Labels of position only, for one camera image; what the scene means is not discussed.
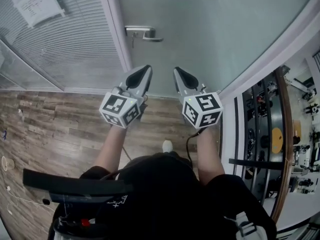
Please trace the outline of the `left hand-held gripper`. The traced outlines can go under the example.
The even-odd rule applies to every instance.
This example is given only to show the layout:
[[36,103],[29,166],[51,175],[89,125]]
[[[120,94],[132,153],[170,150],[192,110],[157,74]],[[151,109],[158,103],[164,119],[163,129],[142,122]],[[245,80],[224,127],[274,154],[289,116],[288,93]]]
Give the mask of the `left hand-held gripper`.
[[100,105],[99,112],[104,120],[123,129],[143,114],[142,107],[145,103],[145,93],[149,90],[153,69],[144,65],[131,69],[119,79],[117,86],[107,92]]

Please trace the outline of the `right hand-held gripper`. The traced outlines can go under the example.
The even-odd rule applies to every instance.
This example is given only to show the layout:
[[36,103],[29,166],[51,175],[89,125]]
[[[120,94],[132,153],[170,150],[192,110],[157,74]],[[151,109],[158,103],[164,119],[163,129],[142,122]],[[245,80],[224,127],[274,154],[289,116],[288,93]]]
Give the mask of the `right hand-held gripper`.
[[180,94],[184,119],[195,129],[217,124],[223,113],[223,105],[217,92],[205,93],[207,86],[179,66],[174,68],[173,76],[176,91]]

